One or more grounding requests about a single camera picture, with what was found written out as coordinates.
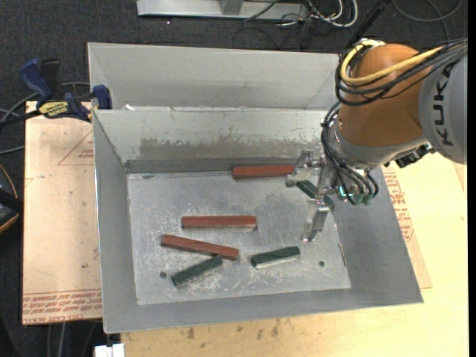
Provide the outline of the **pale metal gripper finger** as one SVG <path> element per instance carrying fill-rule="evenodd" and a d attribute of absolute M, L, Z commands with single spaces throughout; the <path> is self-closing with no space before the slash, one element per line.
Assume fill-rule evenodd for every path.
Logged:
<path fill-rule="evenodd" d="M 300 239 L 303 242 L 312 242 L 318 232 L 324 229 L 324 224 L 331 207 L 325 199 L 315 199 L 308 203 L 306 219 Z"/>
<path fill-rule="evenodd" d="M 300 154 L 292 171 L 286 175 L 286 187 L 295 187 L 298 182 L 304 182 L 316 176 L 321 171 L 321 160 L 315 157 L 311 149 L 305 149 Z"/>

